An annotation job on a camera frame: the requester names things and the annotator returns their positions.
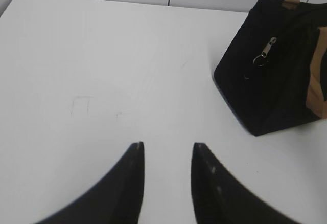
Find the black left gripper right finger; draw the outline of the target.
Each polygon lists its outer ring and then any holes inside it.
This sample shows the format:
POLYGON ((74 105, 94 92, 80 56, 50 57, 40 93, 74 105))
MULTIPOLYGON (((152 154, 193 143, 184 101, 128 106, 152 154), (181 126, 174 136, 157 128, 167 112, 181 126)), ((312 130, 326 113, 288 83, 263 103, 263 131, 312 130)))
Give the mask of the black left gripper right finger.
POLYGON ((197 223, 273 223, 269 207, 246 189, 204 143, 193 146, 192 199, 197 223))

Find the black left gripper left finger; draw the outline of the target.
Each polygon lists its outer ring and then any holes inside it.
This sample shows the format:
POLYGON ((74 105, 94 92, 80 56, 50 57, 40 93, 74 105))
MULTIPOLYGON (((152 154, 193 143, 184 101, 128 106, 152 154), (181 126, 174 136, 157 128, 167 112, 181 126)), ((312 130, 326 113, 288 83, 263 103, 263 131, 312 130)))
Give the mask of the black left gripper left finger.
POLYGON ((41 223, 138 223, 144 185, 144 144, 132 143, 99 182, 41 223))

